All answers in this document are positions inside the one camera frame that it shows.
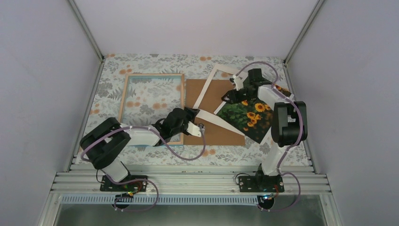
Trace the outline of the sunflower photo print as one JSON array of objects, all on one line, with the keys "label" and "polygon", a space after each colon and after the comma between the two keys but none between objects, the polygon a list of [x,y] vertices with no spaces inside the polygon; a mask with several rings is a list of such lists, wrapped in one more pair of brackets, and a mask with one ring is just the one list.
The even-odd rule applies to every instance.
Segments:
[{"label": "sunflower photo print", "polygon": [[[288,90],[280,88],[283,94],[293,98],[294,95]],[[215,114],[261,145],[271,137],[272,110],[258,100],[242,101],[237,104],[229,104],[223,101]]]}]

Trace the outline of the teal wooden picture frame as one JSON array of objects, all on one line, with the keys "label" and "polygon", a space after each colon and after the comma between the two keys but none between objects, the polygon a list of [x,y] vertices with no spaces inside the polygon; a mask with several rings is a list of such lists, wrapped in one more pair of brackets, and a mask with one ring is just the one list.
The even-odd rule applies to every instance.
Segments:
[{"label": "teal wooden picture frame", "polygon": [[184,108],[183,74],[127,74],[118,121],[147,126],[166,118],[175,108]]}]

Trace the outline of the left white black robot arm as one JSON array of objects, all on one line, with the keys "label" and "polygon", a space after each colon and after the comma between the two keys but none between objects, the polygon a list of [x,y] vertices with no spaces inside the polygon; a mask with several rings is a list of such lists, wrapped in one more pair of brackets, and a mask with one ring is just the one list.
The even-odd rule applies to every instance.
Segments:
[{"label": "left white black robot arm", "polygon": [[118,190],[124,191],[130,187],[131,177],[118,159],[122,150],[129,145],[164,145],[177,158],[186,160],[172,149],[169,142],[182,134],[204,138],[204,126],[194,123],[199,113],[199,109],[175,108],[166,118],[148,126],[126,125],[114,117],[108,118],[81,139],[80,158],[101,170]]}]

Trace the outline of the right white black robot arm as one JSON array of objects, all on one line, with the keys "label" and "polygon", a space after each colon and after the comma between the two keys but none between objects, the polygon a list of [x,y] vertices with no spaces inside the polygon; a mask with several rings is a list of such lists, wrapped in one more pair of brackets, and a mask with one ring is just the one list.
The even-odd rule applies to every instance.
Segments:
[{"label": "right white black robot arm", "polygon": [[271,137],[273,146],[260,164],[263,174],[255,178],[255,186],[266,192],[273,185],[271,177],[281,174],[281,165],[290,149],[307,139],[307,106],[304,101],[294,101],[282,89],[262,76],[260,68],[250,69],[245,79],[233,75],[234,89],[227,91],[222,100],[229,104],[258,100],[272,110]]}]

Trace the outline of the floral patterned table mat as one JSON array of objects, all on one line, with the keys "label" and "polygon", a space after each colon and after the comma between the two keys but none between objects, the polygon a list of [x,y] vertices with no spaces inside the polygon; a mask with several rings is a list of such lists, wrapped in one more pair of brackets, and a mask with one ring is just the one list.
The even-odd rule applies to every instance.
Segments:
[{"label": "floral patterned table mat", "polygon": [[[287,87],[282,61],[277,57],[263,56],[200,56],[157,54],[110,54],[99,80],[94,101],[88,116],[85,133],[109,117],[118,117],[125,77],[130,73],[181,73],[186,79],[206,79],[215,64],[237,70],[253,62],[264,62],[264,76]],[[246,138],[244,146],[174,146],[182,160],[166,147],[128,146],[119,159],[126,165],[188,165],[188,166],[257,166],[270,150],[270,143],[259,145]]]}]

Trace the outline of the brown backing board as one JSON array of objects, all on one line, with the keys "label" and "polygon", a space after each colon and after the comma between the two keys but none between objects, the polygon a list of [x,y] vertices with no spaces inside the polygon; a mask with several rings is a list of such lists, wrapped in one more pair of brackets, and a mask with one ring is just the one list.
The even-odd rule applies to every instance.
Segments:
[{"label": "brown backing board", "polygon": [[[185,106],[193,108],[197,101],[206,79],[187,79],[185,85],[186,97]],[[222,103],[221,97],[234,86],[229,80],[212,80],[199,105],[199,109],[213,113]],[[200,118],[195,123],[202,123],[205,126],[206,145],[245,145],[245,137],[228,129],[222,128]]]}]

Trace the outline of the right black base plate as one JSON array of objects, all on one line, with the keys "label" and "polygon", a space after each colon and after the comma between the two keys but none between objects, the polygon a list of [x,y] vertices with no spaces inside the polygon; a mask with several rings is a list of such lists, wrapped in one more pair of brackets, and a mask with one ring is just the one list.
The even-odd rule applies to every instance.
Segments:
[{"label": "right black base plate", "polygon": [[285,191],[281,175],[239,176],[241,193],[282,193]]}]

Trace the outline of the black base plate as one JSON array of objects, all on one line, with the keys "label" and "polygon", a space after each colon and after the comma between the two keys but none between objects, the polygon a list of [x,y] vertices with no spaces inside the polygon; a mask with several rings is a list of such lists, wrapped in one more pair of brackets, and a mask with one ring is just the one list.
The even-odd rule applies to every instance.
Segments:
[{"label": "black base plate", "polygon": [[239,176],[241,193],[282,193],[285,191],[281,175]]},{"label": "black base plate", "polygon": [[101,192],[122,192],[122,193],[136,193],[136,192],[145,192],[147,182],[146,181],[137,181],[126,183],[127,181],[134,179],[147,179],[148,177],[145,175],[128,175],[125,179],[121,181],[122,185],[117,185],[113,183],[107,176],[102,177],[100,191]]}]

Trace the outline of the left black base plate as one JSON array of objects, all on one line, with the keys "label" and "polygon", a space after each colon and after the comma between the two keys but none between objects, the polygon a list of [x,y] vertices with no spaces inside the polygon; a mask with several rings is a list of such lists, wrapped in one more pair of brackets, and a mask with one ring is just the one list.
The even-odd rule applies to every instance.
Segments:
[{"label": "left black base plate", "polygon": [[127,181],[134,179],[147,179],[148,177],[145,175],[128,175],[125,179],[121,181],[122,185],[117,185],[113,183],[107,176],[102,177],[100,191],[101,192],[122,192],[122,193],[136,193],[136,192],[145,192],[147,182],[146,181],[137,181],[126,183]]}]

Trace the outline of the right aluminium corner post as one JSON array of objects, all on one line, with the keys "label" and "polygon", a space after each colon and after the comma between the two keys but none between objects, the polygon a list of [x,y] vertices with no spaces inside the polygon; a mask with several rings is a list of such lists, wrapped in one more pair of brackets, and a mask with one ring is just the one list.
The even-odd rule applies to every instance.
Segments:
[{"label": "right aluminium corner post", "polygon": [[312,8],[309,16],[307,17],[304,25],[302,26],[298,36],[296,37],[292,47],[290,48],[288,54],[286,55],[284,59],[284,66],[288,66],[290,60],[292,59],[293,55],[295,54],[297,48],[301,44],[302,40],[304,39],[305,35],[307,34],[308,30],[312,26],[314,20],[318,16],[320,10],[322,9],[323,5],[325,4],[326,0],[317,0],[316,4]]}]

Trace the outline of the aluminium corner post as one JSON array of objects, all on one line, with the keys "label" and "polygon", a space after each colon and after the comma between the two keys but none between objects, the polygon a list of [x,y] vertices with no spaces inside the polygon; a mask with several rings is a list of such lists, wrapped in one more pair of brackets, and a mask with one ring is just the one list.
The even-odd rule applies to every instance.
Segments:
[{"label": "aluminium corner post", "polygon": [[298,36],[296,37],[292,47],[290,48],[288,54],[286,55],[284,59],[284,66],[288,66],[290,60],[292,59],[293,55],[295,54],[297,48],[301,44],[302,40],[304,39],[305,35],[307,34],[308,30],[312,26],[314,20],[318,16],[320,10],[322,9],[323,5],[325,4],[326,0],[317,0],[316,4],[312,8],[309,16],[307,17],[304,25],[302,26]]},{"label": "aluminium corner post", "polygon": [[83,32],[84,32],[85,36],[87,37],[87,39],[88,39],[93,51],[95,52],[97,58],[99,59],[100,62],[103,62],[104,61],[104,55],[101,52],[101,50],[100,50],[100,48],[99,48],[99,46],[98,46],[98,44],[97,44],[97,42],[96,42],[91,30],[90,30],[86,20],[84,19],[84,16],[83,16],[82,12],[80,11],[76,1],[75,0],[67,0],[67,2],[69,3],[69,5],[70,5],[70,7],[71,7],[71,9],[72,9],[72,11],[74,13],[74,16],[76,17],[79,25],[83,29]]}]

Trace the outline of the aluminium rail base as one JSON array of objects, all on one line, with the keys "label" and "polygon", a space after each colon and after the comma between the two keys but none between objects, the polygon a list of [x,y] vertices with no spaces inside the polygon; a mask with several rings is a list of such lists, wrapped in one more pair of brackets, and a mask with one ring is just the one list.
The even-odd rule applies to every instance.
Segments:
[{"label": "aluminium rail base", "polygon": [[[256,166],[129,165],[133,175],[151,181],[139,194],[156,195],[256,195],[241,193],[238,173],[253,174]],[[74,206],[70,220],[84,225],[182,225],[182,226],[340,226],[342,224],[326,175],[311,166],[283,167],[285,191],[279,193],[271,212],[257,205],[133,205],[115,211],[111,204],[61,204],[66,194],[117,194],[101,192],[103,176],[90,164],[72,164],[58,172],[51,186],[41,226],[60,223],[64,208]]]}]

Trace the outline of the left aluminium corner post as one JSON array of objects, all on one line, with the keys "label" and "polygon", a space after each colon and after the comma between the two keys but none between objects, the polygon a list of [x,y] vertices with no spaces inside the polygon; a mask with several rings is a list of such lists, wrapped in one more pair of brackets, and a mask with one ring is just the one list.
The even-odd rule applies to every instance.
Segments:
[{"label": "left aluminium corner post", "polygon": [[82,12],[80,11],[76,1],[75,0],[67,0],[67,2],[69,3],[69,5],[70,5],[70,7],[71,7],[71,9],[72,9],[72,11],[74,13],[74,16],[76,17],[79,25],[83,29],[83,32],[84,32],[85,36],[87,37],[87,39],[88,39],[93,51],[95,52],[97,58],[99,59],[100,62],[103,62],[104,61],[104,55],[101,52],[101,50],[100,50],[100,48],[99,48],[99,46],[98,46],[98,44],[97,44],[97,42],[96,42],[91,30],[90,30],[86,20],[84,19],[84,16],[83,16]]}]

